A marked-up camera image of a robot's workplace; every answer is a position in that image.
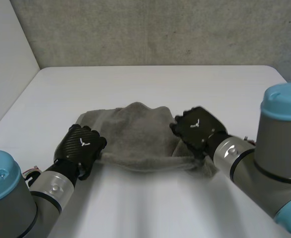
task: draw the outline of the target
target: gray towel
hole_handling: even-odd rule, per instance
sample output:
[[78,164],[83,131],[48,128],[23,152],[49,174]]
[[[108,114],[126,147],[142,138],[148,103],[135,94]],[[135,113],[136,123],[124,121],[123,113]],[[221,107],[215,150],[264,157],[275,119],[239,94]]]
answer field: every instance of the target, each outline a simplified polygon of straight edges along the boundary
[[98,163],[139,172],[183,169],[213,176],[212,162],[198,165],[186,145],[173,135],[171,122],[174,119],[167,107],[150,109],[132,103],[125,108],[86,112],[76,123],[88,125],[107,139]]

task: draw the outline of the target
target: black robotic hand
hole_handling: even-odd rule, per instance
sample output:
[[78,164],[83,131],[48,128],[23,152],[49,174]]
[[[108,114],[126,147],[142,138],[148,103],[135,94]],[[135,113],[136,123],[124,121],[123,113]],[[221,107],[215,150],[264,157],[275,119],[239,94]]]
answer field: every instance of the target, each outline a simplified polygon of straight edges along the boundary
[[182,116],[175,117],[175,121],[170,124],[173,134],[180,137],[199,160],[209,154],[214,134],[227,136],[223,124],[202,107],[184,111]]
[[60,161],[75,164],[79,173],[78,178],[85,180],[89,177],[93,163],[106,145],[106,139],[97,131],[91,130],[89,126],[81,127],[74,124],[56,148],[54,164]]

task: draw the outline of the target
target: white tabletop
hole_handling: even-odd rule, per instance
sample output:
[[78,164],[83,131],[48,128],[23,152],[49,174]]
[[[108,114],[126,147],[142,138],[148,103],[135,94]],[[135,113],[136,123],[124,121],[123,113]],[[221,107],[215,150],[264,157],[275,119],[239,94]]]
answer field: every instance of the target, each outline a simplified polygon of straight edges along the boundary
[[[0,122],[0,149],[24,171],[46,169],[77,117],[139,101],[173,115],[201,105],[229,133],[256,138],[264,91],[284,79],[268,66],[53,67],[41,70]],[[218,173],[139,174],[96,165],[79,181],[50,238],[287,238]]]

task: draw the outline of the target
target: white wall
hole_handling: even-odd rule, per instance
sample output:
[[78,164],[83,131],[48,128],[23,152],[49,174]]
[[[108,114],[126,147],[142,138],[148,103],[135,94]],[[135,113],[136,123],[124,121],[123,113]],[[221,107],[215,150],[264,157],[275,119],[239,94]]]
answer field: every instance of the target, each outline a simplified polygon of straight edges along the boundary
[[39,71],[9,0],[0,0],[0,120]]

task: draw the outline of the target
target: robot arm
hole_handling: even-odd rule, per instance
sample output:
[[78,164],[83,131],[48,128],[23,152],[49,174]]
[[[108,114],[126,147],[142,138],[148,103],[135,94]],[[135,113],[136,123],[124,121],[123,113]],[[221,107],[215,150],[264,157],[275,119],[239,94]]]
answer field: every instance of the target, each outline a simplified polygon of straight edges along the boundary
[[89,177],[106,144],[97,131],[73,125],[55,151],[54,164],[37,175],[30,189],[18,164],[0,151],[0,238],[47,237],[77,179]]
[[194,156],[206,155],[274,221],[291,233],[291,84],[269,88],[261,105],[257,144],[229,135],[198,107],[170,127]]

